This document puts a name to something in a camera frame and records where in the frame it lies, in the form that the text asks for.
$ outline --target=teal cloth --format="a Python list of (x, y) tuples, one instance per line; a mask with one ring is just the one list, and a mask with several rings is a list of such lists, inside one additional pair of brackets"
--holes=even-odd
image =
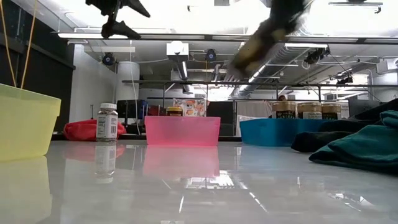
[(310, 156), (312, 162), (398, 174), (398, 111), (380, 114), (383, 126), (368, 125)]

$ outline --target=ceiling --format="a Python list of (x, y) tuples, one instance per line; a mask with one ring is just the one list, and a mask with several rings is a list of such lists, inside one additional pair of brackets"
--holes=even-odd
[[(33, 10), (34, 0), (13, 0), (28, 12)], [(131, 9), (123, 8), (119, 12), (118, 20), (124, 20), (138, 33), (184, 33), (184, 34), (252, 34), (259, 23), (267, 18), (269, 8), (260, 0), (240, 0), (231, 6), (214, 7), (214, 0), (141, 0), (151, 13), (151, 18), (145, 18)], [(93, 6), (85, 5), (85, 0), (39, 0), (37, 17), (54, 30), (61, 32), (99, 32), (95, 27), (101, 27), (106, 18), (100, 15)], [(362, 10), (358, 7), (331, 7), (329, 0), (315, 0), (311, 9), (303, 16), (303, 26), (295, 35), (317, 35), (323, 37), (397, 37), (398, 1), (384, 0), (369, 2), (383, 2), (382, 12), (373, 13), (374, 9)], [(131, 54), (132, 61), (141, 63), (141, 75), (148, 80), (165, 80), (170, 78), (170, 71), (174, 64), (167, 59), (167, 41), (161, 40), (90, 40), (85, 44), (85, 50), (96, 60), (104, 52), (93, 52), (92, 47), (125, 47), (124, 52), (114, 53), (118, 61), (130, 60), (130, 46), (134, 47)], [(238, 51), (239, 42), (187, 42), (193, 58), (188, 62), (188, 68), (213, 68), (215, 64), (224, 64)], [(217, 63), (203, 63), (205, 52), (215, 49), (218, 54)], [(398, 56), (398, 45), (366, 45), (366, 44), (331, 44), (331, 54), (322, 63), (351, 62), (357, 56), (389, 57)], [(362, 61), (373, 61), (374, 58), (362, 57)], [(298, 67), (288, 67), (280, 82), (325, 82), (330, 75), (343, 71), (339, 65), (314, 65), (308, 70), (302, 68), (303, 57), (294, 64)], [(361, 66), (362, 70), (372, 69), (374, 65), (363, 63), (349, 63), (344, 69)]]

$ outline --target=red bag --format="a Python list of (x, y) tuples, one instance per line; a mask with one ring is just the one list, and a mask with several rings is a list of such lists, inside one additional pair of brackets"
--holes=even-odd
[[(71, 141), (96, 141), (97, 120), (89, 119), (68, 123), (63, 128), (63, 135)], [(118, 136), (126, 134), (126, 129), (118, 122)]]

